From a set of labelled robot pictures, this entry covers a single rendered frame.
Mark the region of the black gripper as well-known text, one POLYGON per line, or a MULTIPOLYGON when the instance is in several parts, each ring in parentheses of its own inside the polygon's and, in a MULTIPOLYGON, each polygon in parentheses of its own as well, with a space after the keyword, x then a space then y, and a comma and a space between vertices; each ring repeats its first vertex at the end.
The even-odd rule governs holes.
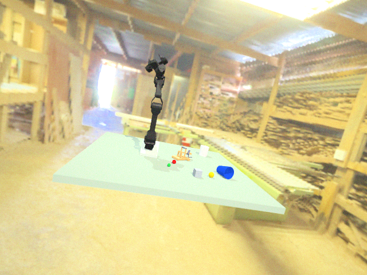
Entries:
MULTIPOLYGON (((160 56, 160 54, 159 54, 159 56, 160 56)), ((161 62, 159 62, 159 65, 168 64, 168 61, 167 61, 166 57, 161 57, 160 56, 160 59, 161 59, 161 62)), ((149 63, 148 63, 148 66, 146 66, 145 68, 149 73, 153 71, 153 68, 149 68, 149 63)), ((155 72, 157 72, 157 71, 158 71, 158 68, 155 69, 155 72)))

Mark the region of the white paper cup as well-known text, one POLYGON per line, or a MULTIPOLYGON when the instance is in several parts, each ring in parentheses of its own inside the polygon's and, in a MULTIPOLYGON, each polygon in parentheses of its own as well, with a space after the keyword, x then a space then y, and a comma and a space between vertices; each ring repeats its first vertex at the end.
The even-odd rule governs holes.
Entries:
POLYGON ((206 157, 208 154, 208 150, 209 150, 208 146, 201 145, 199 155, 206 157))

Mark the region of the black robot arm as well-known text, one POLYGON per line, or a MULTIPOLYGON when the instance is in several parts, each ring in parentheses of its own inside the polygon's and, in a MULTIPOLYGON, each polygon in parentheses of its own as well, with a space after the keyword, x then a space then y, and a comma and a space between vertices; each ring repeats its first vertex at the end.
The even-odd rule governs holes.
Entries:
POLYGON ((150 130, 147 131, 147 135, 145 136, 144 143, 146 144, 145 149, 152 150, 155 146, 155 142, 156 142, 156 138, 157 138, 156 132, 155 132, 157 117, 160 114, 160 112, 162 110, 162 106, 163 106, 163 101, 162 101, 162 98, 161 98, 162 97, 161 91, 162 91, 162 88, 163 88, 164 83, 165 83, 164 74, 165 74, 166 67, 164 65, 159 65, 159 63, 157 63, 156 59, 153 59, 149 62, 149 68, 153 68, 153 70, 158 68, 158 71, 156 72, 156 76, 154 77, 154 84, 155 84, 155 87, 156 87, 155 97, 161 99, 161 102, 162 102, 162 104, 153 102, 155 97, 151 101, 151 112, 152 112, 153 115, 152 115, 152 119, 151 119, 150 130))

